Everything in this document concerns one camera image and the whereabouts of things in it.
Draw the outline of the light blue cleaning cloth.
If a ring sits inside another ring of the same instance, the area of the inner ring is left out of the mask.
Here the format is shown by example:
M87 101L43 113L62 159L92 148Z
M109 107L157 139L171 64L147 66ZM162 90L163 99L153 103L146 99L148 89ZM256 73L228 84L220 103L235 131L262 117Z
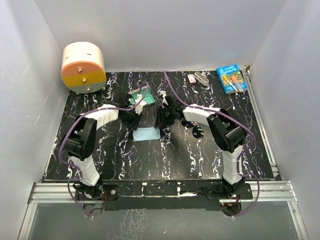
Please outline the light blue cleaning cloth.
M159 140L161 138L160 129L155 127L138 128L133 131L133 140L139 141L150 141Z

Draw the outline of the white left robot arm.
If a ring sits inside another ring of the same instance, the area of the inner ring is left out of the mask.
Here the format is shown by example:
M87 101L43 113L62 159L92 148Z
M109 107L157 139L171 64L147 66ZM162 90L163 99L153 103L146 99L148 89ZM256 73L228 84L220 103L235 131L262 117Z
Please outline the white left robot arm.
M103 195L103 184L93 160L97 130L113 122L121 121L129 130L136 130L147 102L145 96L134 99L128 93L120 94L115 103L83 113L70 115L70 129L62 140L61 151L66 151L70 165L76 169L79 179L73 187L86 197L97 200Z

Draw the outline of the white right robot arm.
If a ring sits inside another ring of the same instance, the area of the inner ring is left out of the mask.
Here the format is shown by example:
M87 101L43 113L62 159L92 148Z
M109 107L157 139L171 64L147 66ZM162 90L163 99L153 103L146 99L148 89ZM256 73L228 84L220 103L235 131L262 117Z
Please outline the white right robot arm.
M201 107L197 104L186 106L174 95L162 92L161 106L157 108L156 128L172 126L176 120L190 129L195 138L204 136L199 125L208 126L215 144L222 150L223 174L218 189L210 190L219 195L233 199L240 194L245 184L240 166L245 138L247 133L237 123L231 121L231 113L222 108Z

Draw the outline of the grey glasses case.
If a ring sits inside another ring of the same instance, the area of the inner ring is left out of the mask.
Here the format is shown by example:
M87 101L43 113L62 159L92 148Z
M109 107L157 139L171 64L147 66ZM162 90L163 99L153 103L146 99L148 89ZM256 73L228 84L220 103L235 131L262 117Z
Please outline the grey glasses case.
M147 87L144 86L141 90L138 88L138 89L129 91L128 94L131 95L130 104L135 105L136 102L139 101L138 96L141 95L142 97L144 96L143 101L146 103L146 105L144 107L154 105L156 101L155 101L154 97L152 96L151 87L149 87L147 90L146 89L147 89Z

